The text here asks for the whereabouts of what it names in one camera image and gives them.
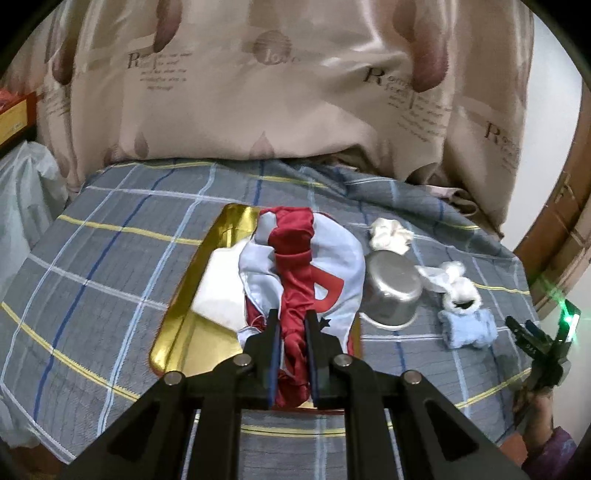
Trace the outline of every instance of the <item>white fabric with red letter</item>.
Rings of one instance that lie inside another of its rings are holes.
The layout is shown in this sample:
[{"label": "white fabric with red letter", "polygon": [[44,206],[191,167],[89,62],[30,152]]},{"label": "white fabric with red letter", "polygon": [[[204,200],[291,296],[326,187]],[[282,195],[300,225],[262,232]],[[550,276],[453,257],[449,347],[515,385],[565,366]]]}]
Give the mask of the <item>white fabric with red letter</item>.
[{"label": "white fabric with red letter", "polygon": [[[279,309],[281,314],[283,285],[275,269],[274,249],[268,245],[269,235],[276,226],[275,213],[263,213],[238,264],[246,296],[265,317],[270,309]],[[365,278],[363,249],[352,233],[322,213],[314,213],[313,227],[314,307],[319,318],[330,319],[322,331],[336,336],[343,351],[347,351]],[[244,346],[246,339],[257,331],[247,327],[238,332],[240,343]]]}]

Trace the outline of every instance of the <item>yellow stripe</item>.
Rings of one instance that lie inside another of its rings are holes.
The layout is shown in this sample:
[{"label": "yellow stripe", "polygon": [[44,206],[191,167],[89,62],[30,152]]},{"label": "yellow stripe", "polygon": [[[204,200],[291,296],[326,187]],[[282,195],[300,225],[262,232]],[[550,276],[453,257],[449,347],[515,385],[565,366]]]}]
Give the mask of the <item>yellow stripe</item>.
[{"label": "yellow stripe", "polygon": [[[45,350],[47,350],[47,352],[49,352],[51,355],[56,357],[60,362],[66,364],[72,370],[79,373],[80,375],[87,378],[88,380],[91,380],[92,382],[94,382],[98,385],[101,385],[103,387],[109,388],[109,383],[107,382],[107,380],[105,378],[98,376],[93,371],[88,370],[87,368],[78,364],[77,362],[75,362],[74,360],[69,358],[68,356],[65,356],[59,350],[55,350],[49,344],[49,342],[47,342],[44,338],[39,336],[39,334],[37,332],[35,332],[31,327],[29,327],[26,323],[24,323],[24,322],[21,323],[21,319],[18,317],[18,315],[16,313],[14,313],[12,311],[12,309],[6,303],[2,302],[2,308],[4,309],[4,311],[6,313],[8,313],[8,316],[10,318],[12,318],[17,325],[19,323],[21,324],[21,329],[23,332],[25,332],[29,337],[31,337],[31,339],[33,339],[34,342],[41,345]],[[134,393],[134,392],[127,390],[126,388],[120,387],[118,385],[113,386],[113,391],[115,393],[121,395],[122,397],[125,397],[131,401],[135,401],[139,398],[139,395],[137,393]]]},{"label": "yellow stripe", "polygon": [[163,233],[153,232],[151,230],[145,230],[143,228],[136,228],[133,226],[119,226],[119,225],[111,225],[110,223],[97,223],[97,222],[85,222],[83,220],[78,220],[78,218],[72,218],[68,215],[60,215],[58,217],[61,220],[66,222],[73,223],[75,225],[85,225],[90,228],[97,228],[101,230],[111,230],[113,232],[126,232],[126,233],[135,233],[136,235],[143,235],[149,236],[150,238],[156,238],[158,240],[163,240],[165,242],[172,242],[174,241],[177,244],[183,245],[200,245],[201,240],[195,240],[193,238],[173,238],[170,235],[164,235]]},{"label": "yellow stripe", "polygon": [[[166,170],[166,169],[175,169],[175,168],[187,168],[187,167],[199,167],[203,165],[211,165],[212,161],[192,161],[186,163],[178,163],[176,165],[148,165],[146,163],[140,162],[131,162],[131,163],[118,163],[111,165],[112,168],[119,168],[119,167],[127,167],[129,165],[142,165],[146,168],[156,168],[159,170]],[[323,183],[319,183],[317,181],[308,181],[308,180],[299,180],[299,179],[289,179],[287,177],[278,177],[275,175],[256,175],[254,173],[247,174],[249,177],[253,177],[255,179],[261,179],[266,181],[277,181],[280,183],[291,183],[294,185],[312,185],[314,187],[318,187],[321,189],[327,188],[326,185]]]},{"label": "yellow stripe", "polygon": [[250,177],[254,177],[256,179],[266,180],[266,181],[278,181],[280,183],[292,183],[293,185],[312,185],[314,187],[318,187],[321,189],[328,188],[323,183],[319,183],[317,181],[308,181],[308,180],[299,180],[299,179],[288,179],[286,177],[277,177],[275,175],[256,175],[256,174],[249,174]]},{"label": "yellow stripe", "polygon": [[[522,377],[526,376],[531,372],[531,368],[526,368],[521,373],[514,375],[509,380],[500,383],[499,385],[489,388],[488,390],[475,395],[474,397],[468,398],[466,401],[462,401],[460,403],[456,403],[457,408],[467,407],[468,405],[472,405],[474,403],[479,402],[480,400],[484,400],[485,398],[494,395],[495,393],[500,392],[503,388],[508,387],[512,383],[518,381]],[[392,422],[388,422],[388,428],[392,429]],[[344,437],[345,436],[345,429],[327,429],[323,432],[317,432],[316,430],[312,429],[288,429],[288,428],[277,428],[277,427],[259,427],[259,426],[242,426],[241,431],[244,433],[249,433],[252,435],[260,435],[263,437],[289,437],[289,438],[307,438],[307,437],[316,437],[316,436],[323,436],[323,437]]]},{"label": "yellow stripe", "polygon": [[187,168],[187,167],[201,167],[203,165],[211,165],[212,161],[189,161],[189,162],[185,162],[185,163],[178,163],[176,165],[150,165],[148,163],[143,163],[143,162],[137,162],[137,161],[133,161],[133,162],[128,162],[128,163],[115,163],[113,165],[111,165],[109,168],[121,168],[121,167],[129,167],[130,165],[142,165],[143,167],[146,168],[154,168],[156,170],[167,170],[169,168]]},{"label": "yellow stripe", "polygon": [[472,282],[474,284],[475,287],[477,288],[482,288],[484,290],[501,290],[501,291],[507,291],[509,293],[521,293],[522,295],[529,295],[530,291],[529,290],[517,290],[516,288],[505,288],[505,287],[490,287],[488,285],[480,285],[479,283],[476,282]]},{"label": "yellow stripe", "polygon": [[[12,311],[12,309],[4,302],[2,302],[2,308],[8,313],[8,315],[14,320],[16,324],[20,323],[20,319],[16,313]],[[94,372],[88,370],[87,368],[81,366],[80,364],[76,363],[74,360],[68,358],[63,353],[58,350],[54,350],[51,345],[41,336],[39,336],[35,331],[33,331],[27,324],[22,323],[21,329],[31,337],[35,342],[41,345],[45,350],[49,353],[52,353],[58,360],[62,363],[68,365],[72,370],[78,372],[83,377],[102,385],[103,387],[108,387],[108,382],[106,379],[98,376]],[[456,403],[457,408],[467,407],[468,405],[472,405],[474,403],[479,402],[480,400],[484,400],[485,398],[494,395],[497,392],[503,390],[503,388],[511,385],[515,381],[523,378],[524,376],[528,375],[531,372],[531,368],[526,368],[521,373],[514,375],[508,380],[505,380],[503,383],[496,385],[488,390],[475,395],[474,397],[468,398],[466,401],[462,401],[460,403]],[[125,397],[131,401],[135,401],[139,398],[139,395],[127,390],[124,387],[120,387],[118,385],[113,386],[113,391],[117,394]],[[388,427],[392,428],[392,423],[388,423]],[[289,437],[289,438],[307,438],[307,437],[315,437],[321,435],[323,437],[343,437],[345,436],[345,429],[338,428],[338,429],[326,429],[323,432],[317,432],[316,430],[312,429],[290,429],[290,428],[283,428],[283,427],[261,427],[261,426],[254,426],[254,425],[243,425],[241,427],[241,431],[244,433],[252,434],[252,435],[259,435],[259,436],[266,436],[266,437]]]},{"label": "yellow stripe", "polygon": [[460,230],[480,230],[480,227],[477,225],[454,225],[452,223],[446,223],[446,222],[439,222],[442,223],[443,225],[447,225],[453,228],[459,228]]},{"label": "yellow stripe", "polygon": [[528,375],[530,372],[531,372],[531,368],[526,368],[521,373],[511,377],[509,380],[505,380],[503,383],[500,383],[495,387],[489,388],[488,390],[486,390],[474,397],[470,397],[465,402],[456,403],[456,407],[463,408],[463,407],[467,407],[468,405],[472,405],[476,402],[479,402],[480,400],[484,400],[485,398],[490,397],[491,395],[494,395],[497,392],[500,392],[501,390],[503,390],[503,388],[508,387],[512,383],[520,380],[524,376]]}]

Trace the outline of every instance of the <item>beige curtain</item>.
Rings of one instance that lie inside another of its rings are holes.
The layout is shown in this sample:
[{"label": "beige curtain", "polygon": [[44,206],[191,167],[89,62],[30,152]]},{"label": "beige curtain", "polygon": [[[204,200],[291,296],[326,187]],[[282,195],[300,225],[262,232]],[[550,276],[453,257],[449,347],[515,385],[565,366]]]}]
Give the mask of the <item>beige curtain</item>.
[{"label": "beige curtain", "polygon": [[532,29],[519,0],[68,0],[4,84],[40,94],[73,190],[124,158],[346,151],[497,228]]}]

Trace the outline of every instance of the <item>white towel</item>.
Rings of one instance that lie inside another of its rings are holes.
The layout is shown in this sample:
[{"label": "white towel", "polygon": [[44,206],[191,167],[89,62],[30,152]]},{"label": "white towel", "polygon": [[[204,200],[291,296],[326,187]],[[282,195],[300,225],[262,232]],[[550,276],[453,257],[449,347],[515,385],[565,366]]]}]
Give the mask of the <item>white towel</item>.
[{"label": "white towel", "polygon": [[406,230],[398,220],[378,218],[371,224],[372,250],[390,250],[398,255],[404,255],[408,251],[408,244],[413,240],[414,234]]},{"label": "white towel", "polygon": [[245,238],[231,248],[216,248],[212,252],[191,304],[195,313],[234,332],[246,326],[238,259],[247,243],[248,238]]}]

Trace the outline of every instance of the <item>white wall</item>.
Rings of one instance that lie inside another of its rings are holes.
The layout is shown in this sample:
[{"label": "white wall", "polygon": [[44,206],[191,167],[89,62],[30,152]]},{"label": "white wall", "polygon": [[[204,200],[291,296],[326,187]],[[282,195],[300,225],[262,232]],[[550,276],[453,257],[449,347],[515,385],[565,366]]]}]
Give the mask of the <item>white wall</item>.
[{"label": "white wall", "polygon": [[544,207],[558,179],[579,117],[582,79],[542,21],[534,18],[521,159],[502,243],[513,250]]},{"label": "white wall", "polygon": [[[536,17],[521,162],[502,227],[502,243],[511,250],[529,230],[560,175],[579,116],[581,88],[581,76],[570,57]],[[554,392],[554,420],[579,442],[591,423],[591,269],[568,298],[581,309],[582,319],[569,353],[571,371]],[[542,322],[552,337],[559,316],[556,309]]]},{"label": "white wall", "polygon": [[[576,340],[570,348],[570,373],[554,390],[554,422],[571,434],[575,442],[583,437],[591,423],[591,269],[583,274],[568,298],[581,309]],[[542,328],[554,337],[560,310],[556,309],[542,321]]]}]

